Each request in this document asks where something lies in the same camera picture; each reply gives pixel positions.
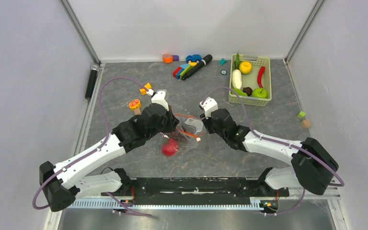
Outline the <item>clear zip bag orange zipper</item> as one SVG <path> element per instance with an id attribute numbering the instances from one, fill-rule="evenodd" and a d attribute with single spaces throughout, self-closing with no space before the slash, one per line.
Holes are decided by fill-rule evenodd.
<path id="1" fill-rule="evenodd" d="M 202 136 L 206 134 L 203 122 L 193 115 L 175 113 L 174 116 L 179 120 L 179 124 L 176 126 L 175 131 L 181 132 L 189 139 L 186 143 L 178 142 L 178 151 L 188 151 L 197 147 L 202 141 Z M 166 134 L 167 133 L 161 133 L 161 146 L 170 139 Z"/>

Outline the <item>purple grape bunch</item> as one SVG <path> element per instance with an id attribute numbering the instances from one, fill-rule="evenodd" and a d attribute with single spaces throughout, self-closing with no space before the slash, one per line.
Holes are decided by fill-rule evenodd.
<path id="1" fill-rule="evenodd" d="M 189 139 L 186 137 L 186 135 L 182 134 L 179 131 L 174 131 L 174 132 L 171 132 L 171 133 L 167 133 L 166 135 L 167 135 L 168 138 L 173 139 L 177 142 L 186 143 L 186 142 L 189 141 Z"/>

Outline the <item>red apple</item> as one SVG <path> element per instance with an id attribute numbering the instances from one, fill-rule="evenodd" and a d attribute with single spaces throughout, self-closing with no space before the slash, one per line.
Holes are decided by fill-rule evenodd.
<path id="1" fill-rule="evenodd" d="M 168 141 L 161 146 L 161 152 L 167 156 L 173 156 L 179 150 L 179 144 L 175 139 L 168 139 Z"/>

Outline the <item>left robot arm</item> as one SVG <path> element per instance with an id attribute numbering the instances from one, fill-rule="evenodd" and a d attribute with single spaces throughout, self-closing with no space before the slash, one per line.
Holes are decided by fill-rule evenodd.
<path id="1" fill-rule="evenodd" d="M 136 148 L 139 148 L 159 133 L 171 133 L 176 130 L 179 120 L 174 116 L 170 105 L 164 107 L 151 103 L 142 114 L 135 115 L 120 123 L 109 134 L 80 154 L 53 164 L 49 161 L 39 166 L 39 183 L 32 205 L 39 209 L 36 200 L 40 192 L 44 193 L 47 205 L 53 212 L 64 210 L 88 190 L 101 188 L 102 192 L 117 192 L 126 195 L 131 190 L 131 182 L 119 177 L 116 172 L 105 176 L 86 175 L 105 164 Z M 90 179 L 94 185 L 87 185 Z"/>

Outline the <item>wooden cube left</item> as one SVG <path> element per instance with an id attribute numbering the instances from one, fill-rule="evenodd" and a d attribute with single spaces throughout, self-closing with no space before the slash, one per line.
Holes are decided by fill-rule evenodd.
<path id="1" fill-rule="evenodd" d="M 135 115 L 140 115 L 141 114 L 141 109 L 140 108 L 134 109 L 133 112 L 134 112 Z"/>

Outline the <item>wooden cube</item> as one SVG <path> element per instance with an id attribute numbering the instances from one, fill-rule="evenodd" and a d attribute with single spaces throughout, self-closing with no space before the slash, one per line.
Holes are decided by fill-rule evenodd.
<path id="1" fill-rule="evenodd" d="M 310 122 L 310 120 L 308 120 L 308 119 L 302 120 L 302 122 L 301 122 L 301 126 L 302 126 L 303 128 L 309 128 L 309 127 L 311 127 L 311 122 Z"/>
<path id="2" fill-rule="evenodd" d="M 140 115 L 141 114 L 141 109 L 140 108 L 134 109 L 133 112 L 134 112 L 135 115 Z"/>

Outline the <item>orange toy brick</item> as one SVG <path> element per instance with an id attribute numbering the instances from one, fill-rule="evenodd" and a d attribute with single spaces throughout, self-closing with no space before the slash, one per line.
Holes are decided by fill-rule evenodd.
<path id="1" fill-rule="evenodd" d="M 148 83 L 146 83 L 146 84 L 144 85 L 144 88 L 141 88 L 141 89 L 140 89 L 140 93 L 141 93 L 142 95 L 145 95 L 145 94 L 147 94 L 147 93 L 148 93 L 148 91 L 150 91 L 150 90 L 152 90 L 152 86 L 151 86 L 151 84 L 148 82 Z"/>

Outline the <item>light green fruit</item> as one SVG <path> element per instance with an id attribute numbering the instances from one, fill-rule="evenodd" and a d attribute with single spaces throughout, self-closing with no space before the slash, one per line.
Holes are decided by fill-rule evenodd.
<path id="1" fill-rule="evenodd" d="M 238 94 L 239 96 L 248 96 L 247 93 L 243 92 L 242 90 L 240 89 L 237 89 L 237 88 L 233 88 L 232 89 L 236 94 Z"/>

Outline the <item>dark brown fruit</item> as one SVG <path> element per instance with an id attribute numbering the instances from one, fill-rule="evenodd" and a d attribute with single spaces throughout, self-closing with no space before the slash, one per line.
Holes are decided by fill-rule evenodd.
<path id="1" fill-rule="evenodd" d="M 242 89 L 242 91 L 248 96 L 248 97 L 250 97 L 251 95 L 252 95 L 252 93 L 253 93 L 253 89 L 251 88 L 251 87 L 244 87 L 243 89 Z"/>

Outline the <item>white radish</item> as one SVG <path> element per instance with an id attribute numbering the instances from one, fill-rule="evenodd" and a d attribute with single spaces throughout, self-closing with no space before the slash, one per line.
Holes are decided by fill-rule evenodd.
<path id="1" fill-rule="evenodd" d="M 231 85 L 234 89 L 242 89 L 242 73 L 239 69 L 235 69 L 231 73 Z"/>

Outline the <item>green apple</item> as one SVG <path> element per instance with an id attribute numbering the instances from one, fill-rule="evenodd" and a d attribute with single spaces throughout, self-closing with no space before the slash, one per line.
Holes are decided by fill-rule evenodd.
<path id="1" fill-rule="evenodd" d="M 254 98 L 267 99 L 268 91 L 264 88 L 256 88 L 251 95 Z"/>

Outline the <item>coloured block stack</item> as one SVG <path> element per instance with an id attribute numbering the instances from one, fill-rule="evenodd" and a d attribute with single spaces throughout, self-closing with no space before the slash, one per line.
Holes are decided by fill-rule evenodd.
<path id="1" fill-rule="evenodd" d="M 180 65 L 172 74 L 172 76 L 178 80 L 181 80 L 186 72 L 188 72 L 192 67 L 194 67 L 197 62 L 190 62 Z"/>

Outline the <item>green plastic basket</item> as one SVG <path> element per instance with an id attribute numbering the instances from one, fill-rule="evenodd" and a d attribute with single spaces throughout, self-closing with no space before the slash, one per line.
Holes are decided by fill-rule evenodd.
<path id="1" fill-rule="evenodd" d="M 229 87 L 229 102 L 265 107 L 272 100 L 270 59 L 232 55 Z"/>

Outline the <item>yellow lemon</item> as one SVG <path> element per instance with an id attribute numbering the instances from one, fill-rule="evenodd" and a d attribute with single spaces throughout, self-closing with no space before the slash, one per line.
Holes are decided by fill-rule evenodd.
<path id="1" fill-rule="evenodd" d="M 250 74 L 252 70 L 253 70 L 253 65 L 251 64 L 251 62 L 243 61 L 239 64 L 239 71 L 243 75 Z"/>

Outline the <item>black microphone on table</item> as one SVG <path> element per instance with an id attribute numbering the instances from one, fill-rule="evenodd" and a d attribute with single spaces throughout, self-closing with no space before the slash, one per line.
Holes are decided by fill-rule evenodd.
<path id="1" fill-rule="evenodd" d="M 201 59 L 200 62 L 198 62 L 195 66 L 193 66 L 192 68 L 190 68 L 183 76 L 182 76 L 182 80 L 186 80 L 188 78 L 190 78 L 192 75 L 194 75 L 197 71 L 199 71 L 201 68 L 203 68 L 204 66 L 206 66 L 207 64 L 209 64 L 212 61 L 213 57 L 211 54 L 206 55 L 205 57 L 203 57 Z"/>

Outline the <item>teal block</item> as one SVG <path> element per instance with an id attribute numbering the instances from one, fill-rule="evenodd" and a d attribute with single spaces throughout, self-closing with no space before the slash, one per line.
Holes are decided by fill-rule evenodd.
<path id="1" fill-rule="evenodd" d="M 224 59 L 224 58 L 222 58 L 221 60 L 220 60 L 220 65 L 222 66 L 222 65 L 224 65 L 224 64 L 226 64 L 227 63 L 227 60 L 226 59 Z"/>

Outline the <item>green leaf vegetable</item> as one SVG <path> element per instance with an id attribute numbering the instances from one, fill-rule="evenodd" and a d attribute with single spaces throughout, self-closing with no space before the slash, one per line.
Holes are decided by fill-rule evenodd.
<path id="1" fill-rule="evenodd" d="M 234 68 L 239 70 L 240 69 L 240 54 L 237 53 L 234 59 Z"/>

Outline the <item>red chili pepper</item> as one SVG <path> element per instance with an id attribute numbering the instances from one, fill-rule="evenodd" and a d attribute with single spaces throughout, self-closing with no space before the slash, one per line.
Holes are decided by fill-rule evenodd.
<path id="1" fill-rule="evenodd" d="M 262 78 L 263 78 L 264 72 L 265 72 L 265 67 L 264 66 L 260 67 L 258 76 L 257 76 L 257 83 L 260 88 L 263 88 Z"/>

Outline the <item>blue toy car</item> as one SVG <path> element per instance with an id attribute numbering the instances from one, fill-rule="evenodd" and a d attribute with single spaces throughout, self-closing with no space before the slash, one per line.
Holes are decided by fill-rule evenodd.
<path id="1" fill-rule="evenodd" d="M 202 57 L 198 54 L 194 54 L 194 55 L 188 55 L 185 58 L 185 61 L 187 63 L 191 63 L 191 62 L 195 62 L 195 63 L 199 63 L 202 60 Z"/>

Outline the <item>green cube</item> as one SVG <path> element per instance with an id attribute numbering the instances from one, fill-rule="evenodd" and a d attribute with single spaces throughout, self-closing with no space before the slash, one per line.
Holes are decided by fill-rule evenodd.
<path id="1" fill-rule="evenodd" d="M 304 111 L 300 111 L 299 114 L 298 114 L 298 118 L 300 119 L 304 119 L 306 116 L 306 113 Z"/>

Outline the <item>wooden cube right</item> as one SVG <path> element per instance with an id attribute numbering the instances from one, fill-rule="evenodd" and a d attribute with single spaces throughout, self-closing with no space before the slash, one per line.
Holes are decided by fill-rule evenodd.
<path id="1" fill-rule="evenodd" d="M 302 120 L 302 122 L 301 122 L 301 126 L 302 126 L 303 128 L 309 128 L 309 127 L 311 127 L 311 122 L 310 122 L 310 120 L 308 120 L 308 119 Z"/>

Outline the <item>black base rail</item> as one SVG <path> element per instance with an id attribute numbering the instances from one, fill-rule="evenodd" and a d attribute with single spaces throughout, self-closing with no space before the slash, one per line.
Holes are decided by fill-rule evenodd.
<path id="1" fill-rule="evenodd" d="M 251 197 L 288 197 L 246 177 L 138 177 L 124 181 L 113 196 L 131 196 L 135 205 L 247 205 Z"/>

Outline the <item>black microphone at wall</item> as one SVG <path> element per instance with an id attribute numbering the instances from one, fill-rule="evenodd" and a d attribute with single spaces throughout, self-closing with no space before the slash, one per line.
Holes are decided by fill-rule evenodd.
<path id="1" fill-rule="evenodd" d="M 98 64 L 92 64 L 90 67 L 90 75 L 88 78 L 86 93 L 85 93 L 85 99 L 90 100 L 92 98 L 92 94 L 95 88 L 97 74 L 100 69 L 100 66 Z"/>

